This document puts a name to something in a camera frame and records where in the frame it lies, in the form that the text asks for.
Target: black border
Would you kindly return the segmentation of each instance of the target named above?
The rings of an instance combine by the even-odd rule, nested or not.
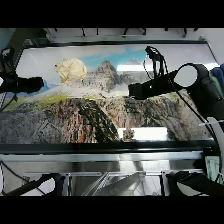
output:
[[[33,45],[24,42],[18,55],[16,67],[24,49],[91,46],[91,45],[125,45],[125,44],[208,44],[207,41],[191,40],[140,40],[140,41],[96,41],[96,42],[68,42],[50,43],[47,38],[32,41]],[[153,153],[153,152],[180,152],[180,151],[210,151],[216,143],[214,140],[193,141],[155,141],[155,142],[112,142],[112,143],[69,143],[69,144],[0,144],[1,154],[37,155],[37,154],[121,154],[121,153]]]

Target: sky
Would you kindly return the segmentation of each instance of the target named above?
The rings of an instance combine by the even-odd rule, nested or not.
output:
[[[95,69],[104,60],[109,60],[117,68],[118,65],[126,64],[132,58],[142,63],[146,56],[147,46],[146,44],[132,44],[25,49],[16,71],[20,77],[41,76],[48,83],[60,84],[55,64],[62,62],[63,59],[78,58],[84,62],[89,71]],[[154,44],[153,47],[165,56],[171,71],[188,62],[215,62],[208,46],[203,44]]]

